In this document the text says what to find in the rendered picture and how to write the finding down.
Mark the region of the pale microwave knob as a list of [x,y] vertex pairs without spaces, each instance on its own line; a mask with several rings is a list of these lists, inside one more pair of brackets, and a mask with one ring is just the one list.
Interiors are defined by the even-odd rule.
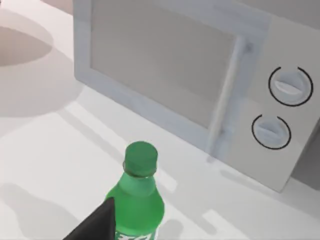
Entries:
[[259,118],[253,128],[259,142],[269,148],[279,148],[285,145],[289,139],[286,125],[278,118]]
[[303,102],[310,93],[310,82],[299,70],[276,73],[270,82],[274,96],[288,105]]

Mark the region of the pale microwave oven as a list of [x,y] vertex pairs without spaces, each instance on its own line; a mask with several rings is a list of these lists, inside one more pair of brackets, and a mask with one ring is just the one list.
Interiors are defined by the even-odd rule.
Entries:
[[[271,19],[252,79],[237,100],[231,138],[217,159],[280,192],[320,132],[320,0],[242,1]],[[280,71],[300,71],[308,78],[310,92],[303,102],[286,104],[275,97],[271,80]],[[286,125],[286,144],[271,148],[259,142],[254,124],[262,117]]]

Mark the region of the green bottle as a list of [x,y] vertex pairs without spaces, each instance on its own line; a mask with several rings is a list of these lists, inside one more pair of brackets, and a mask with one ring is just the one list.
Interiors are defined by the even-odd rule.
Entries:
[[154,178],[158,151],[146,141],[125,149],[123,174],[108,192],[114,199],[115,240],[156,240],[165,204]]

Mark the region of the microwave oven door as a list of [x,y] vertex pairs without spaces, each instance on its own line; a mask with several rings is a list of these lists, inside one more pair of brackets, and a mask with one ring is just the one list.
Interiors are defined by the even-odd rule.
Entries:
[[203,151],[236,38],[247,38],[247,74],[214,156],[222,158],[270,14],[243,0],[73,0],[72,6],[76,79]]

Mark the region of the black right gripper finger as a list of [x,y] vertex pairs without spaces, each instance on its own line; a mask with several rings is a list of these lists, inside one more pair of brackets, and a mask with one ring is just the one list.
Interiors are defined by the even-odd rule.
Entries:
[[115,233],[115,201],[110,197],[62,240],[115,240]]

